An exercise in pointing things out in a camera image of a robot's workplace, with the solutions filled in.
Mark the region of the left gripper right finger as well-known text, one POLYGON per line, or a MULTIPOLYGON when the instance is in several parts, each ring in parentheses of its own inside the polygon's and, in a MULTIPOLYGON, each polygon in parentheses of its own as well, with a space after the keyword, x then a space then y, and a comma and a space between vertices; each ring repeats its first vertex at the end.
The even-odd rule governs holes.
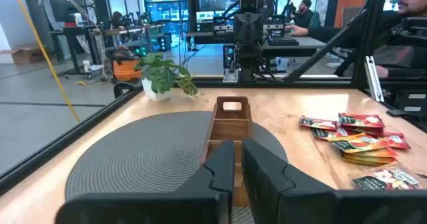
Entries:
POLYGON ((256 223, 425 223, 426 181, 400 167, 375 169, 336 190, 252 139, 242 169, 256 223))

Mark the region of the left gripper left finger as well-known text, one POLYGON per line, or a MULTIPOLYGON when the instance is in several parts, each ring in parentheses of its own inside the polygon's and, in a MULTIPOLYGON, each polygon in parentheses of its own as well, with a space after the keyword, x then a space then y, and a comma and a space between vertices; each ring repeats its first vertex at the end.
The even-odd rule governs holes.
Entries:
POLYGON ((231 223, 233 141, 223 141, 173 192, 90 193, 61 206, 56 223, 231 223))

